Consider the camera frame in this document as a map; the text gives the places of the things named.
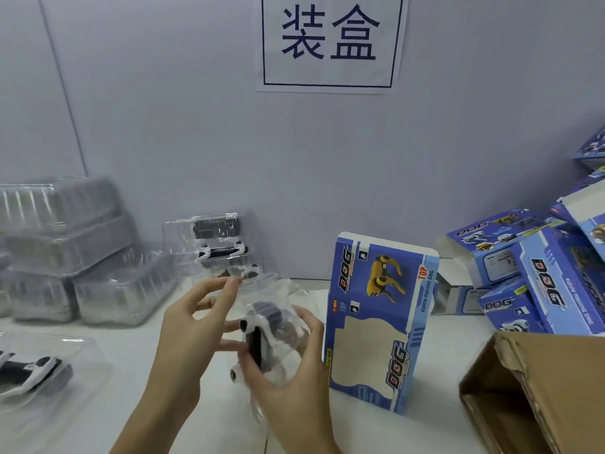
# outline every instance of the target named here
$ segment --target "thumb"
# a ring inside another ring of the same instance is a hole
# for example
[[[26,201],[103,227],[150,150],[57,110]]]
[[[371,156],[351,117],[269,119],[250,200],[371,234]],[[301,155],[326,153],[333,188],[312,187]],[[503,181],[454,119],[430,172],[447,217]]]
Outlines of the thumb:
[[[254,359],[248,352],[238,352],[239,366],[244,374],[246,385],[252,390],[254,396],[260,401],[262,396],[275,388],[275,385],[261,373],[261,370],[254,362]]]

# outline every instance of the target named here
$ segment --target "cardboard box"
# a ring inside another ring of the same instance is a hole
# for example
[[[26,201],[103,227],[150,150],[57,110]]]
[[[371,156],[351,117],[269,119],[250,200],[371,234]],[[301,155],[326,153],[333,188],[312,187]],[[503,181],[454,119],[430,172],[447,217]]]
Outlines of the cardboard box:
[[[479,298],[488,289],[475,289],[465,267],[454,259],[440,259],[435,283],[434,315],[483,315]]]
[[[605,334],[605,265],[579,230],[542,228],[512,250],[548,333]]]
[[[599,167],[592,174],[588,175],[581,182],[576,184],[571,191],[569,191],[568,195],[573,194],[574,192],[578,192],[582,189],[588,188],[590,185],[600,182],[605,178],[605,166]],[[556,200],[556,202],[550,206],[550,213],[555,215],[560,220],[574,222],[575,220],[569,214],[565,206],[563,205],[563,197],[560,197]]]
[[[586,140],[573,158],[589,169],[605,165],[605,127]]]
[[[432,249],[338,236],[326,316],[330,387],[403,412],[438,267]]]
[[[473,287],[484,288],[519,273],[510,247],[548,218],[528,209],[512,209],[449,232],[437,241],[442,258],[466,267]]]
[[[605,261],[605,182],[565,196],[562,203]]]
[[[460,383],[491,454],[605,452],[605,338],[497,332]]]
[[[516,275],[483,295],[479,304],[497,330],[545,333],[525,280]]]

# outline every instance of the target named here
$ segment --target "toy box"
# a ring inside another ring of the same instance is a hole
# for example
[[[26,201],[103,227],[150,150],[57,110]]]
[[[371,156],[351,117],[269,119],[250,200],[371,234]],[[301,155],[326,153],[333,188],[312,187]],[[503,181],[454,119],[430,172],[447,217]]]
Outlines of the toy box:
[[[562,203],[605,261],[605,182],[565,196]]]
[[[595,184],[596,182],[600,182],[603,178],[605,178],[605,166],[599,167],[592,174],[588,175],[584,180],[576,184],[569,194],[580,191],[588,186]],[[550,213],[555,215],[557,218],[565,221],[573,221],[573,218],[563,205],[563,197],[560,197],[556,200],[556,202],[550,207]]]
[[[521,275],[505,280],[483,295],[479,304],[497,330],[546,332]]]
[[[605,265],[580,231],[542,228],[512,251],[547,333],[605,334]]]
[[[442,258],[466,267],[473,287],[484,288],[519,273],[510,247],[554,218],[512,209],[449,232],[437,241]]]
[[[324,354],[330,387],[403,412],[438,267],[432,249],[338,236]]]
[[[586,140],[573,158],[590,169],[605,165],[605,127]]]
[[[468,271],[454,259],[440,259],[435,282],[435,315],[483,315],[477,302],[487,289],[474,289]]]

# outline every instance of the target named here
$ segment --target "table surface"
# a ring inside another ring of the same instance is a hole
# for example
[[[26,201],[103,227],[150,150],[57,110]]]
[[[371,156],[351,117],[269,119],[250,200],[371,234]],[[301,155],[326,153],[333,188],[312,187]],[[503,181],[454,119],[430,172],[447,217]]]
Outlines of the table surface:
[[[325,286],[324,282],[300,283],[304,288]],[[90,328],[79,322],[30,326],[0,320],[0,330],[90,336],[113,367],[106,386],[43,454],[109,452],[145,388],[162,313],[190,287],[191,281],[185,281],[146,324],[134,329]],[[315,303],[306,307],[325,320],[327,290],[312,293]],[[493,327],[485,317],[431,316],[402,416],[330,390],[335,436],[343,451],[367,454],[378,448],[380,452],[406,454],[484,454],[483,444],[458,399],[458,382],[492,333]],[[179,433],[171,453],[284,452],[273,435],[267,439],[253,422],[245,387],[231,383],[229,369],[236,361],[232,353],[217,353],[210,362],[201,380],[200,404]]]

